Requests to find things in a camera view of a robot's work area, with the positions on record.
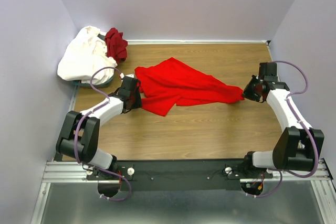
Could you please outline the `bright red t-shirt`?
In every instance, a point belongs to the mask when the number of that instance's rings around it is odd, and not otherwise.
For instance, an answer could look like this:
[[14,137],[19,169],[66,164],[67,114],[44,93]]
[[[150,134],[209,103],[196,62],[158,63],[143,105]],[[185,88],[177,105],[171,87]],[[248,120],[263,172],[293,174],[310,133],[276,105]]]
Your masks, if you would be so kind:
[[156,66],[137,67],[134,72],[144,94],[142,108],[160,116],[166,116],[174,105],[231,104],[244,99],[241,88],[226,85],[173,57]]

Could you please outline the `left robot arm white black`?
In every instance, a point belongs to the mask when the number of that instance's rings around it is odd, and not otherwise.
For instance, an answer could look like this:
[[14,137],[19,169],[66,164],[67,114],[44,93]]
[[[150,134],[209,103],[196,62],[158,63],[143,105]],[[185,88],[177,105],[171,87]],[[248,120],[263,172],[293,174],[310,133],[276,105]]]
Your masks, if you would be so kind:
[[69,111],[56,143],[56,152],[78,163],[98,167],[104,179],[112,179],[118,170],[117,158],[98,147],[99,130],[113,117],[142,106],[140,84],[134,75],[124,76],[121,87],[105,94],[102,102],[81,112]]

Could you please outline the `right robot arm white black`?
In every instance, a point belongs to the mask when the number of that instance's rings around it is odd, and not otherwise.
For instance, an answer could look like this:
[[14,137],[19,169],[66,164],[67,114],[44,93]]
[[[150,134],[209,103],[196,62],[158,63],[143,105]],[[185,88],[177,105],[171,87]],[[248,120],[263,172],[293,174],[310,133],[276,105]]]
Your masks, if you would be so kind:
[[279,81],[277,64],[277,61],[260,63],[258,75],[252,76],[243,97],[266,102],[275,113],[282,134],[273,150],[248,152],[241,171],[249,178],[259,174],[260,169],[282,170],[308,178],[317,170],[324,133],[304,119],[292,99],[293,95],[305,93],[307,88],[291,92],[286,83]]

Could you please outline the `dark red t-shirt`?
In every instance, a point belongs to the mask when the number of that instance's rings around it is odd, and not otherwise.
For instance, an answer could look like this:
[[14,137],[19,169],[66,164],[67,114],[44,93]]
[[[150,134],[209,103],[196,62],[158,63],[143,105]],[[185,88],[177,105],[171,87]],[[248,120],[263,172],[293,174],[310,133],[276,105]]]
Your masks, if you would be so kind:
[[117,64],[124,62],[128,56],[128,42],[123,39],[123,33],[111,28],[104,39],[107,46],[107,57],[113,58]]

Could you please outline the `grey laundry basket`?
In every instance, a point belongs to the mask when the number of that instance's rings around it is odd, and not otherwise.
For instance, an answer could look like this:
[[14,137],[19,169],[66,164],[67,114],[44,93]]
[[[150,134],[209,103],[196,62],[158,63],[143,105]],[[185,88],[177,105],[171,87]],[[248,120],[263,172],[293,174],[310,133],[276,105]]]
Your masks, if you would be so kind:
[[[93,82],[93,85],[95,88],[106,88],[108,87],[112,80],[113,80],[113,77],[114,77],[114,74],[109,78],[107,79],[106,81],[104,82],[97,82],[97,81],[94,81]],[[91,79],[91,76],[89,75],[84,75],[84,80],[71,80],[70,83],[74,86],[77,86],[77,87],[80,87],[80,88],[87,88],[87,89],[91,89],[91,85],[90,85],[90,79]]]

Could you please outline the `white t-shirt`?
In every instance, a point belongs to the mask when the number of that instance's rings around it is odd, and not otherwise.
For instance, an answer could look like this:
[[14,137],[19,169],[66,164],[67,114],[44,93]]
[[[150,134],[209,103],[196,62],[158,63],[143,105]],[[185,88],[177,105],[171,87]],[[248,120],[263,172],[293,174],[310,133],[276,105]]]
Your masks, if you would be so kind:
[[105,35],[94,26],[86,26],[79,31],[58,64],[59,77],[71,81],[84,80],[84,75],[89,75],[93,83],[104,82],[114,74],[117,63],[107,57],[106,43],[98,37],[99,34]]

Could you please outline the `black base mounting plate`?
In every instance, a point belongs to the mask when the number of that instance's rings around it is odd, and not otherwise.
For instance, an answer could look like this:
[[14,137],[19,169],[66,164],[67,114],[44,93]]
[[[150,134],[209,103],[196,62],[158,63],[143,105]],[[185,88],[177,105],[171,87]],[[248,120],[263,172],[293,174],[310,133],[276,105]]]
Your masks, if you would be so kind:
[[241,190],[240,180],[252,181],[260,168],[243,168],[242,158],[118,161],[132,191]]

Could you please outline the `aluminium extrusion frame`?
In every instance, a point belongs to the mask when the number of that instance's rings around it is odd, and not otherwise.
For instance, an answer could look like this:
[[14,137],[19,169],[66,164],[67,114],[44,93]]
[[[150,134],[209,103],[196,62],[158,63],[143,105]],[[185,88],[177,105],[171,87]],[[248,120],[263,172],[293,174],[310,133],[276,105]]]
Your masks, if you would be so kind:
[[86,172],[75,161],[63,161],[61,154],[55,153],[43,171],[41,185],[30,223],[41,223],[52,184],[86,182]]

